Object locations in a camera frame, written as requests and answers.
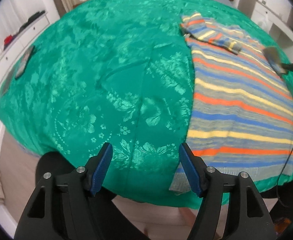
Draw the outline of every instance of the red object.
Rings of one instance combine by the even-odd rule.
[[[13,40],[13,36],[12,35],[9,35],[8,37],[6,37],[4,39],[4,45],[8,45],[10,44],[10,42]]]

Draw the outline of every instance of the silver screw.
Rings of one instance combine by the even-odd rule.
[[[215,168],[212,167],[212,166],[208,166],[207,171],[210,172],[210,173],[213,173],[215,171]]]
[[[52,174],[50,172],[44,173],[43,178],[48,179],[51,177],[51,175]]]
[[[76,168],[76,171],[77,171],[78,173],[82,173],[82,172],[85,171],[85,167],[84,167],[84,166],[77,167],[77,168]]]
[[[245,171],[242,171],[240,175],[242,178],[248,178],[248,174]]]

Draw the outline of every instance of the wooden floor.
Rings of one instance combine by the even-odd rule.
[[[25,153],[10,134],[5,132],[0,153],[0,173],[5,205],[18,222],[35,187],[35,169],[38,158]],[[187,239],[191,227],[178,208],[137,203],[117,196],[113,200],[118,209],[152,240]],[[269,210],[276,201],[269,201]],[[223,235],[227,205],[221,209],[217,233]]]

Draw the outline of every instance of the green bedspread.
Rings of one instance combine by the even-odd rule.
[[[194,193],[168,190],[193,102],[180,16],[194,11],[276,46],[242,13],[212,0],[90,0],[34,42],[25,73],[0,96],[0,120],[29,150],[58,150],[75,167],[108,141],[114,153],[106,188],[136,201],[198,208]],[[287,79],[293,90],[293,74]]]

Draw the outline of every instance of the black cable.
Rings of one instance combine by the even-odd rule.
[[[282,173],[283,173],[283,171],[284,171],[284,169],[285,169],[285,167],[286,167],[286,165],[288,164],[288,160],[290,159],[290,157],[291,157],[291,155],[292,155],[292,152],[293,152],[293,147],[292,147],[292,149],[291,149],[291,151],[290,151],[290,153],[289,153],[289,155],[288,155],[288,158],[286,159],[286,161],[285,161],[285,164],[283,165],[283,168],[282,168],[282,170],[281,170],[281,172],[280,172],[280,175],[278,176],[278,179],[277,179],[277,181],[276,181],[276,197],[278,198],[278,201],[279,201],[279,203],[283,206],[283,207],[286,207],[286,208],[288,208],[289,206],[287,206],[287,205],[285,205],[281,200],[280,200],[280,195],[279,195],[279,180],[280,180],[280,177],[281,177],[281,175],[282,175]]]

